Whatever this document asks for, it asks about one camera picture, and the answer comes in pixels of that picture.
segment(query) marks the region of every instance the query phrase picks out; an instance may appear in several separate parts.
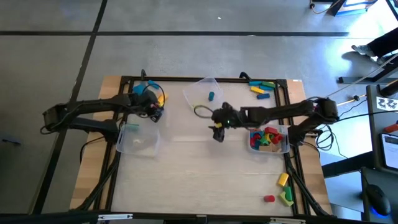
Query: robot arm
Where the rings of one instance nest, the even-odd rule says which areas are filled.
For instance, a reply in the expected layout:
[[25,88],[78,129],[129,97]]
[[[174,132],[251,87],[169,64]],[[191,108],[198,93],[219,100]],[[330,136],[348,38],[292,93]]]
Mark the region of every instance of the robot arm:
[[300,144],[305,134],[317,126],[333,124],[339,120],[336,103],[327,98],[309,99],[275,108],[241,107],[239,111],[224,102],[220,109],[214,110],[211,119],[216,125],[209,128],[213,130],[213,138],[223,142],[225,128],[258,128],[275,119],[295,116],[308,116],[308,118],[299,125],[289,127],[289,142],[292,144]]
[[116,140],[119,128],[116,121],[107,119],[96,121],[78,118],[81,114],[113,111],[116,113],[133,113],[142,118],[150,118],[158,122],[162,116],[163,107],[157,104],[155,93],[146,90],[143,94],[120,94],[109,99],[77,101],[75,103],[57,104],[43,113],[44,127],[50,134],[65,128],[80,129],[86,132],[100,132],[107,141]]

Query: concrete floor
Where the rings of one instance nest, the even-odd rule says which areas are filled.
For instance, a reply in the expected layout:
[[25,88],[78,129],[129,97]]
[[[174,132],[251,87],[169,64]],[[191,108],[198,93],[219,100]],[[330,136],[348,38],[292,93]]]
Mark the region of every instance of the concrete floor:
[[[100,0],[0,0],[0,30],[91,31]],[[341,87],[340,76],[360,77],[377,67],[351,51],[352,44],[397,27],[384,1],[368,13],[315,15],[308,1],[108,1],[100,30],[223,30],[265,32],[349,32],[348,37],[97,37],[78,99],[98,96],[106,75],[237,77],[303,80],[307,97]],[[317,10],[327,8],[317,4]],[[0,212],[27,212],[55,135],[43,136],[42,112],[66,102],[78,74],[88,37],[0,36],[0,133],[22,146],[0,144]],[[333,96],[337,102],[365,93],[357,85]],[[344,105],[340,111],[348,110]],[[362,104],[346,116],[366,113]],[[370,151],[368,118],[332,126],[341,153]],[[347,129],[355,130],[348,137]],[[68,210],[86,134],[69,131],[53,178],[45,212]],[[336,146],[329,153],[338,155]]]

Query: clear plastic container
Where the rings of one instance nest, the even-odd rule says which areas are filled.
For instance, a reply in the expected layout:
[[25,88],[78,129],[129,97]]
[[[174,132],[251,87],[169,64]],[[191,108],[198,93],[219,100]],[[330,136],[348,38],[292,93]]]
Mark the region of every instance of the clear plastic container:
[[[220,108],[224,102],[224,92],[213,77],[206,77],[191,84],[185,87],[182,92],[192,108],[203,105],[215,110]],[[210,92],[215,94],[213,101],[208,100]]]
[[125,124],[120,129],[116,150],[141,157],[156,157],[160,134],[155,126]]
[[287,128],[288,126],[286,125],[264,125],[261,126],[261,131],[264,131],[264,129],[266,127],[272,127],[275,128],[276,130],[278,130],[279,133],[281,133],[281,135],[283,135],[283,139],[276,145],[274,145],[273,143],[271,143],[269,146],[263,146],[263,147],[267,147],[268,151],[260,151],[260,150],[256,150],[253,149],[250,146],[250,132],[248,134],[248,150],[250,152],[253,153],[260,153],[260,154],[283,154],[283,153],[287,153],[290,151],[290,144],[289,144],[289,134],[287,132]]

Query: yellow block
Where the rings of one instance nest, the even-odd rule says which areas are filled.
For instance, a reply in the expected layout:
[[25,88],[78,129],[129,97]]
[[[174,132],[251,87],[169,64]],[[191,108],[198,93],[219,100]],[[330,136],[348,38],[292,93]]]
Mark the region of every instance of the yellow block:
[[161,94],[161,95],[157,98],[157,101],[158,101],[158,103],[159,103],[159,106],[163,106],[163,104],[164,104],[163,100],[167,100],[168,97],[169,97],[168,94],[165,93],[165,94],[164,94],[164,99],[163,99],[163,94]]
[[254,91],[254,92],[256,92],[256,93],[260,93],[260,94],[265,93],[264,90],[262,90],[262,89],[260,89],[260,88],[257,88],[257,87],[255,87],[255,86],[252,86],[250,90],[251,90],[251,91]]
[[269,138],[269,133],[266,134],[266,140],[267,140],[268,142],[271,142],[271,139]]
[[286,192],[280,193],[280,195],[278,195],[278,197],[282,201],[282,203],[287,207],[290,207],[294,204],[293,202],[286,200]]
[[287,182],[287,179],[288,179],[288,178],[289,178],[289,175],[288,175],[288,174],[282,173],[282,174],[280,175],[280,177],[279,177],[278,184],[279,184],[281,187],[284,187],[285,184],[286,184],[286,182]]

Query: red toy block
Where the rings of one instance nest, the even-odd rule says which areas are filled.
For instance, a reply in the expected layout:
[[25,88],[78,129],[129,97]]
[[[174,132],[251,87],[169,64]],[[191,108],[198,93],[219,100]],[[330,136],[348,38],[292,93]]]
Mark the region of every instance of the red toy block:
[[278,130],[276,130],[275,128],[272,128],[272,127],[266,127],[266,128],[264,129],[264,132],[265,132],[266,134],[274,134],[274,135],[279,134]]
[[251,147],[254,147],[254,142],[255,142],[256,140],[254,139],[254,138],[251,138],[250,139],[250,146]]
[[275,197],[273,195],[266,195],[264,196],[265,202],[275,202]]
[[261,137],[261,135],[260,134],[254,134],[254,136],[253,136],[253,138],[255,139],[255,140],[260,140],[262,137]]
[[278,139],[278,141],[281,141],[284,137],[281,134],[278,134],[277,136],[275,136],[274,138]]
[[274,145],[276,145],[276,144],[278,144],[279,143],[279,138],[276,138],[276,137],[273,137],[272,139],[271,139],[271,141],[272,141],[272,143],[274,143]]

